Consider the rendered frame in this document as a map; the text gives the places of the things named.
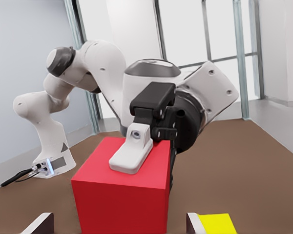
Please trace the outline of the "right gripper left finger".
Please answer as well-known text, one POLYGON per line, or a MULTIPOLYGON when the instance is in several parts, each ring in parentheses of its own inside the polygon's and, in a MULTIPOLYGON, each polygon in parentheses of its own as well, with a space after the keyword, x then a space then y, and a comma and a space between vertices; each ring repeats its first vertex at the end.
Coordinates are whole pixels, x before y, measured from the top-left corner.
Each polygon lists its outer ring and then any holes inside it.
POLYGON ((42 213, 21 234, 54 234, 54 214, 42 213))

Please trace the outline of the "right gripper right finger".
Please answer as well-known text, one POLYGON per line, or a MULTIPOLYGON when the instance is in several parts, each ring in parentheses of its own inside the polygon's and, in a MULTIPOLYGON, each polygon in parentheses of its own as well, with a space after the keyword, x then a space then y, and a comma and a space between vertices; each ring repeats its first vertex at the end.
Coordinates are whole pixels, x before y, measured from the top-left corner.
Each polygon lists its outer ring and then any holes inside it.
POLYGON ((187 213, 186 234, 207 234, 197 213, 187 213))

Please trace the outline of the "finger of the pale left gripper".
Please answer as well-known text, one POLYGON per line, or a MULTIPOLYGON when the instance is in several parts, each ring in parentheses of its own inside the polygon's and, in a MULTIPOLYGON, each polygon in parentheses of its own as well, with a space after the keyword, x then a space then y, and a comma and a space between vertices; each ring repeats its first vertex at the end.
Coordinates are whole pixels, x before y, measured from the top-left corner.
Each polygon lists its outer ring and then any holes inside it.
POLYGON ((129 125, 126 140, 109 160, 112 170, 133 175, 137 173, 153 148, 150 125, 151 109, 135 108, 134 121, 129 125))

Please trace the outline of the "red wooden cube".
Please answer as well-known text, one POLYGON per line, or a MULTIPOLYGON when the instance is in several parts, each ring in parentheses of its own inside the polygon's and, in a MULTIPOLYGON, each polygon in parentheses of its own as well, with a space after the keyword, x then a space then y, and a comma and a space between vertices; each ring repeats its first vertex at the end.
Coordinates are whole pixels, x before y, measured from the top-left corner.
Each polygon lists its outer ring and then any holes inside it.
POLYGON ((153 146, 138 173, 110 169, 124 138, 106 137, 71 179, 82 234, 165 234, 170 142, 153 146))

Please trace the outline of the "yellow wooden cube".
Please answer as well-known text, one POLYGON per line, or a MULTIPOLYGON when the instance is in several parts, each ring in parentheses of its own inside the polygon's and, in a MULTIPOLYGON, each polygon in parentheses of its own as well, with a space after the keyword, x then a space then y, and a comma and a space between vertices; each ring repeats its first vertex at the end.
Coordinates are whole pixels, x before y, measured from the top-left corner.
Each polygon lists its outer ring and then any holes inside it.
POLYGON ((207 234, 238 234, 229 214, 199 214, 207 234))

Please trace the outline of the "silver frame crossbar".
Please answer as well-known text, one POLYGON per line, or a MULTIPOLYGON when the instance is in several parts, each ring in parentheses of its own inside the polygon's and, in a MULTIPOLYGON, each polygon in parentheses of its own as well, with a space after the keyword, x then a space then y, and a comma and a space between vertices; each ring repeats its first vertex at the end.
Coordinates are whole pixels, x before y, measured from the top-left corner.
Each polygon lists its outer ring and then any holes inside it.
MULTIPOLYGON (((257 52, 251 52, 251 53, 245 53, 244 54, 245 57, 255 56, 255 55, 257 55, 257 52)), ((226 61, 226 60, 231 60, 231 59, 237 59, 237 55, 230 56, 230 57, 224 57, 224 58, 212 59, 210 61, 215 63, 215 62, 221 62, 221 61, 226 61)), ((204 63, 205 63, 205 61, 202 61, 202 62, 191 63, 191 64, 187 64, 187 65, 181 65, 181 66, 178 66, 178 67, 180 69, 182 69, 182 68, 188 68, 188 67, 193 67, 193 66, 200 66, 200 65, 202 65, 204 63)))

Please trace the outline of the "thin silver frame post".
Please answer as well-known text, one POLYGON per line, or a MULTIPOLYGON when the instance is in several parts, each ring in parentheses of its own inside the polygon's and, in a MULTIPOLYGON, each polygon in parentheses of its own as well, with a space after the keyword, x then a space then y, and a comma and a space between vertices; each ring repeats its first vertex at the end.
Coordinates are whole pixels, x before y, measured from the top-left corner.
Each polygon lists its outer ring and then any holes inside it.
POLYGON ((206 0, 201 0, 201 5, 202 5, 202 15, 203 15, 207 58, 209 61, 211 61, 212 58, 211 58, 211 47, 210 47, 210 39, 209 39, 209 26, 208 26, 206 0))

